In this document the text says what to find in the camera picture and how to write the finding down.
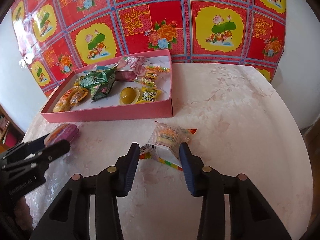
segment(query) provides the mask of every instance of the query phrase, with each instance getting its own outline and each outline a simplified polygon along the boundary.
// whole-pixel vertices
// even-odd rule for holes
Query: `round yellow candy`
[[[136,98],[136,91],[133,88],[127,87],[121,91],[120,100],[128,105],[131,104]]]

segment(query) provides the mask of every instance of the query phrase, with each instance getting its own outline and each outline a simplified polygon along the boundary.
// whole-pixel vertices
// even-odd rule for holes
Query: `screw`
[[[107,168],[107,171],[110,173],[116,172],[117,168],[115,166],[110,166]]]
[[[238,179],[239,179],[239,180],[245,181],[247,178],[248,178],[248,177],[247,177],[247,175],[245,175],[245,174],[242,174],[242,173],[241,173],[241,174],[238,175]]]
[[[203,167],[202,167],[202,170],[203,170],[204,172],[210,172],[210,171],[212,171],[212,168],[209,167],[209,166],[203,166]]]
[[[79,180],[81,178],[81,175],[80,174],[74,174],[72,175],[71,179],[76,181],[76,180]]]

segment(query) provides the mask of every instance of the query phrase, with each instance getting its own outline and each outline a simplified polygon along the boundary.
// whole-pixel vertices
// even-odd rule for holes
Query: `tabletop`
[[[172,102],[172,118],[76,123],[80,134],[70,152],[51,163],[47,182],[26,196],[33,225],[74,173],[86,177],[114,165],[132,142],[147,143],[156,120],[197,128],[188,143],[191,152],[221,174],[245,173],[298,240],[311,215],[311,167],[299,129],[268,81],[250,66],[173,64]],[[24,141],[58,125],[38,114]],[[117,201],[125,240],[196,239],[202,198],[191,196],[181,171],[140,160],[131,192]],[[95,239],[94,210],[90,213]]]

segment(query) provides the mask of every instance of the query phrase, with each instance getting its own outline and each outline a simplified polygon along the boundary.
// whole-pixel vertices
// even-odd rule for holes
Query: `pink bread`
[[[71,142],[78,131],[79,129],[75,124],[61,124],[44,139],[44,145],[48,147],[60,140],[67,140]]]

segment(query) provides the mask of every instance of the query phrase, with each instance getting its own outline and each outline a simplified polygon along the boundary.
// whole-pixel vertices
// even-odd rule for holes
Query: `cardboard box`
[[[166,65],[172,69],[171,56],[167,49],[141,52],[127,56],[145,56],[151,63],[161,63],[161,65]],[[124,56],[104,60],[73,71],[52,94],[51,98],[49,98],[41,111],[42,116],[48,122],[90,122],[172,117],[172,71],[168,73],[165,78],[158,80],[157,86],[163,92],[156,102],[119,105],[119,94],[123,88],[130,86],[141,88],[142,85],[137,82],[116,81],[110,94],[106,98],[96,101],[90,101],[88,99],[85,102],[80,102],[79,106],[72,107],[68,112],[52,112],[61,96],[73,87],[78,74],[93,69],[95,65],[106,66],[115,64],[122,57]]]

